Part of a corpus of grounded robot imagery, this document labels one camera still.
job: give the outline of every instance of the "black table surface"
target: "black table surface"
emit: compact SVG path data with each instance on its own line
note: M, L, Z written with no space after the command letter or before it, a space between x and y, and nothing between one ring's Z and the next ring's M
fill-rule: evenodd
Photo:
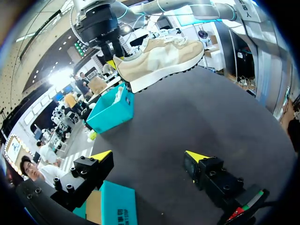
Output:
M296 156L279 122L226 78L197 67L135 94L135 116L96 138L93 154L113 151L107 180L133 188L140 225L216 224L222 210L183 168L186 150L224 160L244 187L279 198ZM257 219L268 209L260 210Z

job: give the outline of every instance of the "white rubber sole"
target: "white rubber sole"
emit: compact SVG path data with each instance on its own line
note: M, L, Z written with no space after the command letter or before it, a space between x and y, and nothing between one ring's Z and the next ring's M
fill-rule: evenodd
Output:
M183 72L183 71L186 71L186 70L192 68L202 59L203 55L204 55L204 49L202 50L202 52L199 55L197 55L195 58L193 58L187 62L159 69L157 71L154 71L150 74L147 74L145 76L142 76L142 77L130 82L132 93L135 94L139 91L142 91L143 89L145 89L151 85L154 85L160 79L162 79L170 74L180 73L180 72Z

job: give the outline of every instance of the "cardboard box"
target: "cardboard box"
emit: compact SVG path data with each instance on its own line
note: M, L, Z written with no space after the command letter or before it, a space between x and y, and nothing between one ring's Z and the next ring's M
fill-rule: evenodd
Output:
M98 95L107 87L107 83L100 77L96 76L89 82L88 87L94 94Z
M216 35L210 35L210 40L211 40L211 42L212 42L213 45L217 45L218 44Z
M86 200L86 219L96 224L102 224L101 191L92 191Z
M205 55L206 57L210 57L210 58L211 58L211 53L212 53L212 52L215 52L215 51L218 51L218 50L219 50L219 45L216 44L216 45L213 45L213 46L208 47L207 49L208 49L208 50L205 50L205 51L204 51L204 55Z

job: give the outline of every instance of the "robotic arm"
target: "robotic arm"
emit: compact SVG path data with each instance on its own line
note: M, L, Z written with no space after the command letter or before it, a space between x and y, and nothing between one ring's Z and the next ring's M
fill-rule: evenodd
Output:
M118 20L142 27L147 15L163 13L187 5L191 7L194 17L199 20L236 20L236 13L232 6L223 3L214 4L210 0L155 0L131 8L115 0L73 0L73 2L78 12L75 28L72 28L76 36L89 47L100 47L105 61L111 65L113 65L113 54L108 46L110 42L116 56L119 58L124 56L119 41Z

